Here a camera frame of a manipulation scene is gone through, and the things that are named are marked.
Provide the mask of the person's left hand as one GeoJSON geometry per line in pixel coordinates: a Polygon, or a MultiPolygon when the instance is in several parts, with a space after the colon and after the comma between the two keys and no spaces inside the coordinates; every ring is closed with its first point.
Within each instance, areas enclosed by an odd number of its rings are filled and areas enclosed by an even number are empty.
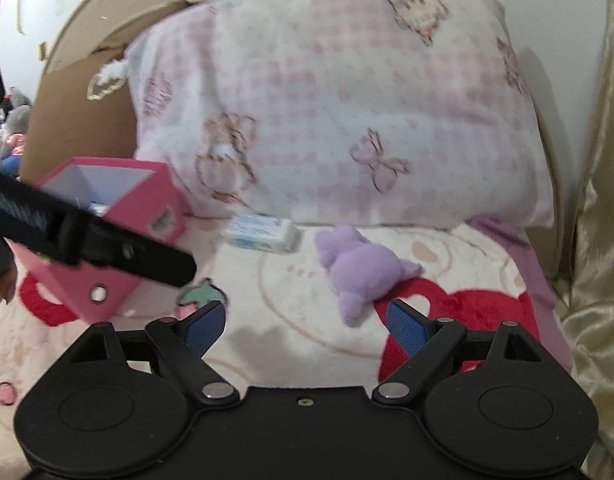
{"type": "Polygon", "coordinates": [[[0,305],[10,304],[16,296],[16,280],[18,279],[18,269],[12,266],[7,272],[0,276],[0,305]]]}

